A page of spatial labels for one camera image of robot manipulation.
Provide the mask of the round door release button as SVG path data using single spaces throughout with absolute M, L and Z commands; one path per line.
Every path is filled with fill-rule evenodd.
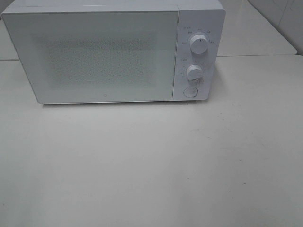
M 196 87 L 187 87 L 183 92 L 185 97 L 194 98 L 198 94 L 198 89 Z

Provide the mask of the white timer knob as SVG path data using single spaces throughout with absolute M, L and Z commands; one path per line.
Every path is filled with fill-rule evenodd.
M 203 76 L 203 70 L 199 65 L 190 65 L 186 69 L 186 77 L 189 81 L 195 81 L 201 79 Z

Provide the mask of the white microwave door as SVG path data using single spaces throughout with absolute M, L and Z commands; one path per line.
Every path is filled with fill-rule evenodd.
M 172 98 L 178 12 L 5 14 L 39 103 Z

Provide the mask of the upper white power knob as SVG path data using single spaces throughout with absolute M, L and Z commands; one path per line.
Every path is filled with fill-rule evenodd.
M 190 49 L 194 54 L 203 54 L 208 49 L 208 37 L 205 34 L 194 34 L 190 40 Z

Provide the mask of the white microwave oven body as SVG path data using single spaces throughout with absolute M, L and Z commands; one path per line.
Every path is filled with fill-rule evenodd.
M 37 101 L 206 100 L 217 0 L 16 0 L 1 14 Z

